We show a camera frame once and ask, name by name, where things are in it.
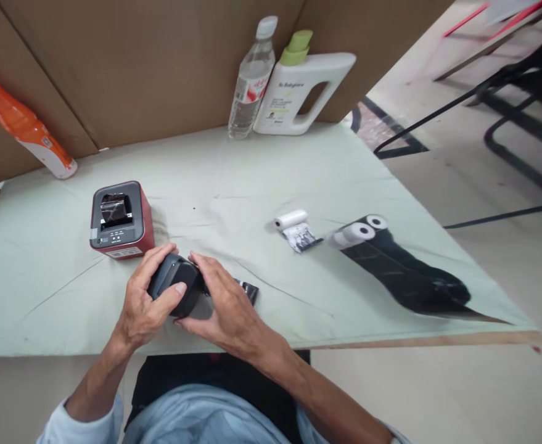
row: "tiled floor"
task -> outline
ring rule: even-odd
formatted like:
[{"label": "tiled floor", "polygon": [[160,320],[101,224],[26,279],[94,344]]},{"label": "tiled floor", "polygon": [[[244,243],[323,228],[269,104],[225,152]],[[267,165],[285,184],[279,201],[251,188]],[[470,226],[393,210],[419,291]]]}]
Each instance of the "tiled floor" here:
[{"label": "tiled floor", "polygon": [[[480,44],[473,37],[484,17],[456,37],[440,37],[476,4],[457,2],[370,92],[402,125],[458,97],[540,39],[537,31],[527,31],[447,82],[432,83],[434,74]],[[542,205],[542,192],[483,145],[485,130],[497,119],[482,105],[456,107],[414,134],[430,152],[386,164],[441,224]],[[512,125],[498,134],[542,167],[537,142]],[[542,213],[451,233],[542,330]],[[529,345],[327,350],[313,352],[312,360],[416,443],[542,443],[542,354]],[[91,361],[0,359],[0,443],[32,442]],[[135,357],[122,383],[127,413],[141,364]]]}]

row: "bottle cap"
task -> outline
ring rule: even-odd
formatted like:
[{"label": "bottle cap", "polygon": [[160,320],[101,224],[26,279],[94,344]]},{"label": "bottle cap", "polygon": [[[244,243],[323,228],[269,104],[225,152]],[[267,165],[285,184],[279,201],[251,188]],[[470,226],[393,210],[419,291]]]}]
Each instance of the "bottle cap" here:
[{"label": "bottle cap", "polygon": [[289,45],[283,50],[279,63],[285,66],[299,65],[302,63],[310,50],[309,43],[312,39],[312,34],[313,32],[311,30],[295,32],[291,37]]},{"label": "bottle cap", "polygon": [[258,22],[257,39],[272,37],[277,28],[277,16],[269,15]]}]

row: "white paper roll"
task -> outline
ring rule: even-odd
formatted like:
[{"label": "white paper roll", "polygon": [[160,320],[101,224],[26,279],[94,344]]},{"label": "white paper roll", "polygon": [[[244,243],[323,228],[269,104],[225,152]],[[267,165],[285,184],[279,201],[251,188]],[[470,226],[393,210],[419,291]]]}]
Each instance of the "white paper roll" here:
[{"label": "white paper roll", "polygon": [[388,221],[379,215],[369,215],[366,217],[367,223],[374,229],[388,228]]},{"label": "white paper roll", "polygon": [[341,231],[333,232],[326,237],[326,242],[339,250],[344,250],[365,241],[373,239],[376,232],[369,225],[356,222],[344,227]]},{"label": "white paper roll", "polygon": [[294,212],[279,216],[273,223],[275,224],[275,228],[283,231],[289,227],[305,222],[307,219],[308,214],[304,210],[295,210]]},{"label": "white paper roll", "polygon": [[360,222],[355,222],[344,227],[342,233],[349,242],[368,241],[376,235],[373,228]]}]

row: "finger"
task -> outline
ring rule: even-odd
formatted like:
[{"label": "finger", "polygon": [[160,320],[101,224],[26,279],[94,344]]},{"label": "finger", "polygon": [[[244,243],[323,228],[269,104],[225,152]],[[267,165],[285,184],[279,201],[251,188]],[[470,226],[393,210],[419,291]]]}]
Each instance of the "finger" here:
[{"label": "finger", "polygon": [[167,288],[166,291],[151,304],[151,307],[166,319],[166,316],[168,316],[183,299],[185,291],[186,284],[184,282],[177,282],[173,286]]},{"label": "finger", "polygon": [[183,319],[176,319],[174,321],[175,324],[180,325],[183,329],[187,330],[188,333],[201,336],[201,338],[207,339],[210,341],[210,338],[213,337],[211,334],[211,328],[213,327],[213,324],[210,322],[210,320],[202,320],[202,319],[195,319],[195,318],[183,318]]},{"label": "finger", "polygon": [[219,276],[219,274],[217,273],[217,270],[208,261],[208,259],[211,258],[201,256],[200,254],[195,252],[191,252],[189,257],[195,264],[197,264],[199,270],[201,271],[201,274],[203,274],[203,278],[205,279],[207,288],[209,288],[209,293],[213,295],[217,291],[222,291],[224,288],[224,284],[221,280],[221,276]]},{"label": "finger", "polygon": [[176,244],[167,244],[152,254],[143,265],[137,269],[137,280],[139,285],[146,290],[149,281],[158,269],[164,258],[172,252]]},{"label": "finger", "polygon": [[174,247],[176,248],[176,244],[163,244],[163,245],[160,245],[158,247],[154,247],[152,248],[151,250],[148,250],[147,253],[143,256],[143,259],[141,260],[141,264],[139,264],[140,266],[143,265],[145,262],[147,262],[147,260],[153,256],[154,254],[156,254],[157,252],[159,252],[162,248],[166,247],[167,245],[174,245]]},{"label": "finger", "polygon": [[217,259],[205,257],[205,260],[209,262],[211,268],[215,270],[226,288],[231,288],[237,284],[229,271],[223,268],[223,265]]}]

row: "cardboard box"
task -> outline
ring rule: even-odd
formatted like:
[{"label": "cardboard box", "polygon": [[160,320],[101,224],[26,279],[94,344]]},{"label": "cardboard box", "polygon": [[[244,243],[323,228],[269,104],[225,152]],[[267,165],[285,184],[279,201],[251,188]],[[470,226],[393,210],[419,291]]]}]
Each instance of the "cardboard box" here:
[{"label": "cardboard box", "polygon": [[[227,124],[258,21],[277,15],[277,58],[304,28],[310,54],[357,55],[318,118],[337,122],[451,2],[0,0],[0,84],[74,157],[206,130]],[[0,181],[40,166],[0,127]]]},{"label": "cardboard box", "polygon": [[303,0],[0,4],[102,148],[227,125],[258,21],[279,54]]},{"label": "cardboard box", "polygon": [[[98,153],[96,145],[0,9],[0,85],[32,109],[74,157]],[[0,126],[0,181],[43,164]]]},{"label": "cardboard box", "polygon": [[267,15],[279,17],[277,59],[304,28],[314,31],[311,54],[357,55],[319,116],[340,121],[451,3],[0,0],[100,147],[226,125],[240,61]]}]

